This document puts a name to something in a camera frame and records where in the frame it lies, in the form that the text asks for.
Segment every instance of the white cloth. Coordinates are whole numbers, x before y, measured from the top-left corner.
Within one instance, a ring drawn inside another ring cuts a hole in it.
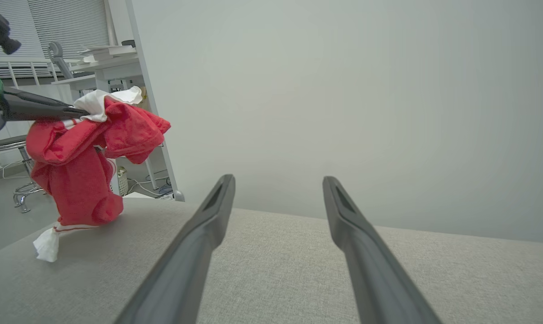
[[[126,104],[138,104],[144,100],[141,96],[141,89],[138,86],[132,86],[128,90],[113,92],[113,94],[108,94],[102,90],[95,90],[82,96],[73,103],[74,108],[83,109],[90,113],[87,116],[82,116],[80,119],[82,121],[90,119],[90,121],[100,123],[106,121],[107,115],[105,114],[105,106],[103,105],[105,96],[110,96],[111,98]]]
[[[55,262],[57,260],[57,254],[59,252],[59,236],[61,234],[66,234],[74,230],[89,230],[91,228],[96,228],[97,226],[91,225],[68,225],[63,226],[59,222],[55,225],[41,233],[41,235],[33,241],[33,246],[37,252],[37,259]]]

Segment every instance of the stack of paper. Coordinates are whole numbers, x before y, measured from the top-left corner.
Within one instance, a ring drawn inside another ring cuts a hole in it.
[[[85,51],[79,52],[84,55],[84,63],[91,63],[95,61],[103,61],[105,59],[111,59],[113,57],[119,57],[121,55],[133,54],[136,49],[130,45],[126,46],[99,46],[88,47]]]

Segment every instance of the red towel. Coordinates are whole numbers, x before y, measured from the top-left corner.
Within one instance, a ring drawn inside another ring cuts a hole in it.
[[[110,97],[104,106],[105,122],[84,120],[66,127],[63,121],[36,121],[27,135],[27,150],[35,160],[31,177],[54,197],[62,226],[115,220],[123,202],[109,189],[115,170],[106,158],[126,156],[140,164],[170,127],[166,120]]]

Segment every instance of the gray floor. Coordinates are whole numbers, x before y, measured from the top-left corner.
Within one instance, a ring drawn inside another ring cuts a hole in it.
[[[165,170],[165,162],[161,148],[157,148],[150,155],[150,160],[154,171],[157,172],[156,178],[167,176]],[[127,158],[118,158],[117,164],[124,166],[127,170],[127,176],[130,179],[135,179],[139,182],[146,181],[148,171],[145,164],[135,165],[127,160]],[[16,176],[24,176],[25,173],[16,174]],[[40,230],[51,223],[55,222],[59,217],[57,207],[53,198],[49,195],[35,193],[27,198],[27,206],[31,208],[28,213],[20,213],[18,208],[14,207],[12,192],[15,188],[20,187],[29,182],[29,179],[0,179],[0,249],[16,242],[33,232]],[[165,180],[158,180],[158,185],[165,184]],[[144,185],[147,189],[152,189],[151,184]],[[139,186],[134,187],[134,191],[144,195],[153,196],[151,193],[144,191]]]

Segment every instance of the stool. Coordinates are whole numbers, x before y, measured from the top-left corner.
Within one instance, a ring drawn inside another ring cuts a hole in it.
[[[33,169],[34,162],[25,151],[25,137],[27,137],[27,135],[0,139],[0,151],[19,149],[21,157],[23,158],[25,170],[31,177],[31,170]],[[14,203],[16,204],[16,207],[20,207],[22,213],[31,211],[31,209],[25,205],[25,197],[31,195],[32,193],[37,193],[38,191],[43,191],[43,189],[33,180],[31,180],[31,182],[25,186],[15,189]]]

